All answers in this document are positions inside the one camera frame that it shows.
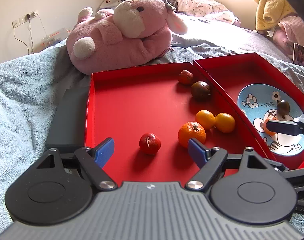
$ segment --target plate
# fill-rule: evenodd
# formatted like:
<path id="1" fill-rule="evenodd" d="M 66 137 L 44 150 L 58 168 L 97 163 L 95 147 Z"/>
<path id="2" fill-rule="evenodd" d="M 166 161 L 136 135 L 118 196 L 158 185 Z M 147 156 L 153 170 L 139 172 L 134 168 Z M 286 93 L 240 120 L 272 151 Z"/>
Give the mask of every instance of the plate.
<path id="1" fill-rule="evenodd" d="M 285 116 L 277 114 L 276 105 L 285 100 L 290 104 L 290 113 Z M 265 84 L 252 84 L 244 87 L 239 93 L 237 105 L 254 125 L 271 152 L 282 156 L 294 156 L 304 150 L 304 135 L 286 135 L 277 133 L 270 136 L 264 132 L 263 122 L 269 116 L 280 121 L 293 121 L 303 114 L 302 110 L 283 91 Z"/>

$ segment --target photo of person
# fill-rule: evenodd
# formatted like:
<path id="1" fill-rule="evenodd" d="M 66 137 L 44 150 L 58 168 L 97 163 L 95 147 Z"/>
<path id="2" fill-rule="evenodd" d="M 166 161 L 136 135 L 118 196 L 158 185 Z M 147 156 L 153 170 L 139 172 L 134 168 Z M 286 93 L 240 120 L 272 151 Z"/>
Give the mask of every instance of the photo of person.
<path id="1" fill-rule="evenodd" d="M 304 66 L 304 47 L 297 43 L 294 45 L 293 64 Z"/>

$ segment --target power outlet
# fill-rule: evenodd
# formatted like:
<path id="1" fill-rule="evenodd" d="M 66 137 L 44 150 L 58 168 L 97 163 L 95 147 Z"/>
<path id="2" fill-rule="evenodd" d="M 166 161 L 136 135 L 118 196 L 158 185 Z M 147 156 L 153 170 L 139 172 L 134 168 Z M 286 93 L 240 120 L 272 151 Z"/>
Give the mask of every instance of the power outlet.
<path id="1" fill-rule="evenodd" d="M 31 20 L 31 19 L 33 19 L 34 17 L 37 17 L 38 11 L 37 11 L 37 10 L 34 10 L 34 11 L 29 12 L 29 14 L 30 14 L 30 20 Z M 17 20 L 13 21 L 13 22 L 12 22 L 13 28 L 17 28 L 17 27 L 20 26 L 21 24 L 24 24 L 25 22 L 27 22 L 27 21 L 28 21 L 27 15 L 28 15 L 28 14 L 23 15 L 23 16 L 21 16 L 20 18 L 18 18 Z"/>

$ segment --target plush bow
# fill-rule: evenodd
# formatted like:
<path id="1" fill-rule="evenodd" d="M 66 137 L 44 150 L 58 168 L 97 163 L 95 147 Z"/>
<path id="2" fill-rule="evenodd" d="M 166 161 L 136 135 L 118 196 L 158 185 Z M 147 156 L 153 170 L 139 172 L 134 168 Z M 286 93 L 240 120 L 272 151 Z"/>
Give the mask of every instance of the plush bow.
<path id="1" fill-rule="evenodd" d="M 176 11 L 176 8 L 171 5 L 171 2 L 169 0 L 163 0 L 165 3 L 165 7 L 170 11 Z"/>

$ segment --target blue gripper pad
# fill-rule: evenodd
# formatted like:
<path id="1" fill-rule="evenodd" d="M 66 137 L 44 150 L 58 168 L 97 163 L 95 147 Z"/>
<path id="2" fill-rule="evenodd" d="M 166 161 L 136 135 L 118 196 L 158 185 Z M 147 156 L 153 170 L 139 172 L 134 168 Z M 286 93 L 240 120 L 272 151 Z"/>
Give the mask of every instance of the blue gripper pad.
<path id="1" fill-rule="evenodd" d="M 197 139 L 189 139 L 188 153 L 199 168 L 202 168 L 207 163 L 206 148 Z"/>
<path id="2" fill-rule="evenodd" d="M 114 152 L 114 140 L 106 138 L 92 150 L 94 151 L 95 163 L 102 169 Z"/>

